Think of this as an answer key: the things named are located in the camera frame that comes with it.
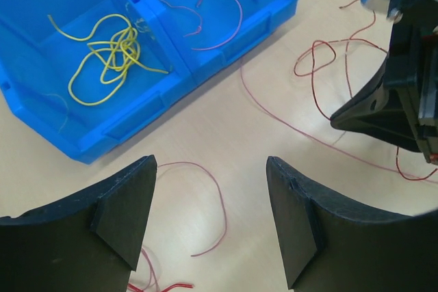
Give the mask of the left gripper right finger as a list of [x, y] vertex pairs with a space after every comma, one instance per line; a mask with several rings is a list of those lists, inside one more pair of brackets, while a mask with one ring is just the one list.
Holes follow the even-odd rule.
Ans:
[[377, 209], [266, 162], [276, 234], [292, 291], [436, 291], [437, 212]]

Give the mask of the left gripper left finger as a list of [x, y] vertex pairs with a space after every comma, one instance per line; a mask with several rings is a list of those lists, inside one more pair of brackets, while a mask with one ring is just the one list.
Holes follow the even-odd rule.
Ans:
[[1, 218], [2, 291], [126, 291], [157, 177], [149, 155], [18, 217]]

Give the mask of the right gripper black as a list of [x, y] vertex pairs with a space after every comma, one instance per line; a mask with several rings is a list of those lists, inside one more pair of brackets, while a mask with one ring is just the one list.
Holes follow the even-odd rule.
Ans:
[[390, 0], [389, 55], [376, 74], [330, 117], [334, 129], [361, 133], [437, 163], [437, 1]]

